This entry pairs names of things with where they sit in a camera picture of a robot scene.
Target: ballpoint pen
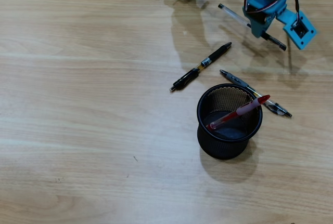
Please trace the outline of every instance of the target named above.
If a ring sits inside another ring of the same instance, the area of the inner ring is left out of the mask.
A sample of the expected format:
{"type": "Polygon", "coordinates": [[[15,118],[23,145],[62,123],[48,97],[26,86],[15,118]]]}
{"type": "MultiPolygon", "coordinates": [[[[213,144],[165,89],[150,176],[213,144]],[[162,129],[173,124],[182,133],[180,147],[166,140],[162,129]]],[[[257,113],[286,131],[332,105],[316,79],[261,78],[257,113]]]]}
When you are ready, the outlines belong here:
{"type": "Polygon", "coordinates": [[[209,57],[202,60],[200,64],[197,65],[197,67],[190,70],[188,73],[186,73],[184,76],[182,76],[179,80],[177,80],[175,83],[173,83],[173,86],[170,88],[170,92],[173,92],[175,90],[181,90],[184,89],[189,82],[194,80],[197,76],[199,76],[199,73],[209,66],[212,62],[214,62],[216,59],[218,59],[221,55],[225,54],[230,48],[231,48],[231,42],[221,46],[218,50],[216,50],[214,53],[212,53],[209,57]]]}
{"type": "MultiPolygon", "coordinates": [[[[222,9],[223,11],[225,11],[228,15],[230,15],[231,17],[233,17],[235,20],[237,20],[240,24],[251,28],[251,24],[248,23],[244,18],[242,18],[241,16],[239,16],[238,14],[236,14],[234,11],[232,11],[231,9],[227,8],[226,6],[224,6],[223,4],[219,4],[219,8],[222,9]]],[[[283,51],[285,51],[287,49],[287,46],[285,44],[283,44],[282,42],[280,42],[278,39],[270,36],[268,33],[263,32],[261,34],[261,37],[267,41],[272,42],[275,45],[278,45],[279,48],[281,48],[283,51]]]]}
{"type": "Polygon", "coordinates": [[[270,95],[262,96],[260,98],[256,98],[251,102],[248,102],[244,104],[243,106],[239,107],[236,111],[233,111],[218,120],[215,120],[214,122],[211,122],[210,124],[206,125],[206,128],[210,131],[216,130],[220,128],[224,123],[228,122],[229,120],[236,118],[238,116],[242,116],[253,109],[257,108],[258,106],[262,105],[264,102],[266,102],[270,98],[270,95]]]}
{"type": "MultiPolygon", "coordinates": [[[[232,75],[229,72],[226,72],[224,70],[220,70],[221,74],[230,82],[245,87],[247,89],[249,89],[251,92],[253,92],[253,94],[256,97],[261,97],[262,94],[259,93],[258,91],[256,91],[255,89],[253,89],[251,86],[249,86],[249,84],[245,83],[243,80],[241,80],[240,78],[232,75]]],[[[266,103],[264,103],[264,106],[266,106],[270,111],[272,111],[273,113],[277,114],[277,115],[281,115],[281,116],[287,116],[287,117],[292,117],[292,115],[282,106],[280,106],[278,103],[272,101],[272,100],[267,100],[266,103]]]]}

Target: black pen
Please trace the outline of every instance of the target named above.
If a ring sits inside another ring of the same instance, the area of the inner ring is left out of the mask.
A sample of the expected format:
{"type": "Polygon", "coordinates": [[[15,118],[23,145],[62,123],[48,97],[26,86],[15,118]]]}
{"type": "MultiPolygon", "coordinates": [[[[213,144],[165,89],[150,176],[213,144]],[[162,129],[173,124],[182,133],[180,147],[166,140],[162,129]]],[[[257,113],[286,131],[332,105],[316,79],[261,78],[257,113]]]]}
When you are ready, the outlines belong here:
{"type": "MultiPolygon", "coordinates": [[[[220,70],[221,74],[230,82],[245,87],[247,89],[249,89],[251,92],[253,92],[253,94],[259,98],[262,97],[262,94],[257,92],[255,89],[253,89],[251,86],[249,86],[249,84],[245,83],[243,80],[241,80],[240,78],[232,75],[229,72],[226,72],[224,70],[220,70]]],[[[291,117],[292,115],[282,106],[280,106],[278,103],[272,101],[271,99],[267,100],[264,103],[264,106],[266,106],[270,111],[272,111],[273,113],[280,115],[280,116],[287,116],[287,117],[291,117]]]]}
{"type": "Polygon", "coordinates": [[[225,54],[230,48],[231,48],[231,42],[221,46],[217,51],[212,53],[208,58],[205,58],[196,68],[193,68],[188,73],[186,73],[184,76],[182,76],[179,80],[177,80],[175,83],[173,83],[173,86],[170,88],[170,92],[173,92],[175,90],[181,90],[184,89],[189,82],[194,80],[197,76],[199,76],[199,73],[209,66],[212,62],[214,62],[216,59],[218,59],[220,56],[225,54]]]}

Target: pen tip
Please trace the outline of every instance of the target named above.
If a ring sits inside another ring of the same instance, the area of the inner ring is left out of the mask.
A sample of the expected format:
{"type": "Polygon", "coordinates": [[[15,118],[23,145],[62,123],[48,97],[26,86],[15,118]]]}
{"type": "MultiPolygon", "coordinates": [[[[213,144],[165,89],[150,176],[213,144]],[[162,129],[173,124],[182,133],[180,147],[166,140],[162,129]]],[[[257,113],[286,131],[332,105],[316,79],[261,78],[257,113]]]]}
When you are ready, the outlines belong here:
{"type": "Polygon", "coordinates": [[[226,72],[226,71],[224,71],[224,70],[220,70],[220,72],[221,72],[221,74],[222,74],[223,76],[228,75],[228,72],[226,72]]]}

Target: black mesh pen holder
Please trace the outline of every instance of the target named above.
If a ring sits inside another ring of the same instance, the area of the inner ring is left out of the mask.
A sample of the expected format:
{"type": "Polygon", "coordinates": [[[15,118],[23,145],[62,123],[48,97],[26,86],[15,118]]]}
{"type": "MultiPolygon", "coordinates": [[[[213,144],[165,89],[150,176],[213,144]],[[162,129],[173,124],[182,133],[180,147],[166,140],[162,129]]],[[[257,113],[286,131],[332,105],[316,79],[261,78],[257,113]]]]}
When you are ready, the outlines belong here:
{"type": "Polygon", "coordinates": [[[249,90],[234,84],[216,85],[202,95],[197,108],[197,135],[201,148],[207,154],[217,159],[231,159],[244,151],[249,139],[260,128],[261,107],[226,122],[214,132],[209,132],[206,125],[253,99],[255,96],[249,90]]]}

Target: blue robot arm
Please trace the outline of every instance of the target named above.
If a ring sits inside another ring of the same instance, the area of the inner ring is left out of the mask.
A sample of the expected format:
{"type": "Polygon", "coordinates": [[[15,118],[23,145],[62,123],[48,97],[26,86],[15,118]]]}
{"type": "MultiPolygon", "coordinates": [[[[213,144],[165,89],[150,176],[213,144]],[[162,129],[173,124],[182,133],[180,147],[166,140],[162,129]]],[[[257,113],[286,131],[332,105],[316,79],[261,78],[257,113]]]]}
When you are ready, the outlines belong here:
{"type": "Polygon", "coordinates": [[[299,10],[296,0],[296,13],[287,9],[287,0],[244,0],[243,12],[251,21],[252,34],[259,38],[276,18],[285,24],[284,31],[299,49],[304,49],[316,35],[316,29],[299,10]]]}

